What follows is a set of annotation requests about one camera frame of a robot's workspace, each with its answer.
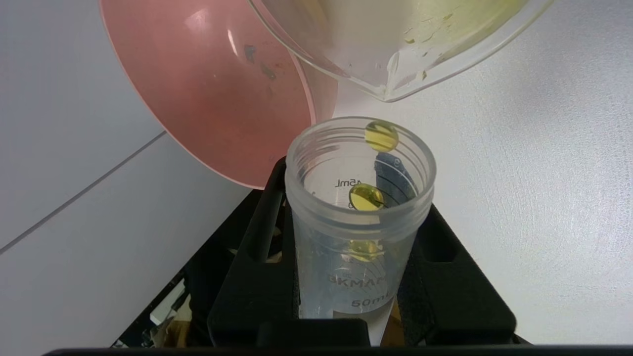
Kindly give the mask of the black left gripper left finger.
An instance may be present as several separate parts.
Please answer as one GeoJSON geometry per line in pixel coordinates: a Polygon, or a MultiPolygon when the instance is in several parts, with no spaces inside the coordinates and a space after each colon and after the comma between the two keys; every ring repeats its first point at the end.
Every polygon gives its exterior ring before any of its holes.
{"type": "Polygon", "coordinates": [[[292,210],[285,158],[276,162],[207,318],[215,347],[254,346],[262,324],[298,317],[292,210]]]}

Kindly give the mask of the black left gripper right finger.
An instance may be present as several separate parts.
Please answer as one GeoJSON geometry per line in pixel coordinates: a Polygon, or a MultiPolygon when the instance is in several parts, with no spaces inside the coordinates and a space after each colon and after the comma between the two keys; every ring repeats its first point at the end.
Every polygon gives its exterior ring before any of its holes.
{"type": "Polygon", "coordinates": [[[435,206],[397,293],[407,346],[508,345],[516,317],[435,206]]]}

